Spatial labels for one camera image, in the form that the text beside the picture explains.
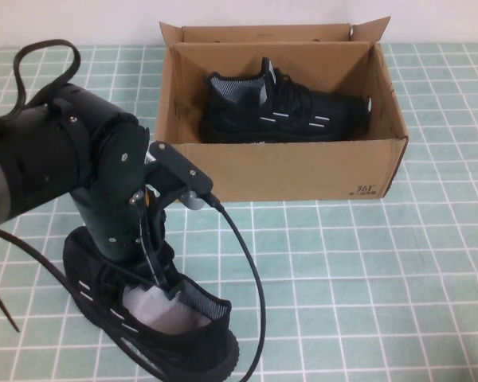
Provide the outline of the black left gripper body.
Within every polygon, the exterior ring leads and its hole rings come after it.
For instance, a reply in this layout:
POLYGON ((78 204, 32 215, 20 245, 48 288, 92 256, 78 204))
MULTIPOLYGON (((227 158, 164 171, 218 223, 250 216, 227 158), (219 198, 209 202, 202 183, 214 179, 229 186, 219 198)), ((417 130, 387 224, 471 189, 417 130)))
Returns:
POLYGON ((69 234, 74 251, 118 264, 140 257, 139 215, 130 199, 144 186, 149 138, 147 128, 120 123, 92 144, 91 177, 70 193, 84 222, 69 234))

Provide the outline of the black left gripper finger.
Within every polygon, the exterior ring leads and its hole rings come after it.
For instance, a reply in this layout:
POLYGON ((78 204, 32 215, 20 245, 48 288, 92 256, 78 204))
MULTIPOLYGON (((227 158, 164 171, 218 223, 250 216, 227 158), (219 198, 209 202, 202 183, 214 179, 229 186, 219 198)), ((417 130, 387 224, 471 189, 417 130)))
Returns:
POLYGON ((163 210, 155 206, 150 190, 139 190, 133 196, 133 205, 139 216, 139 242, 151 271, 151 283, 167 299, 174 299, 184 290, 182 276, 173 264, 173 251, 164 239, 163 210))

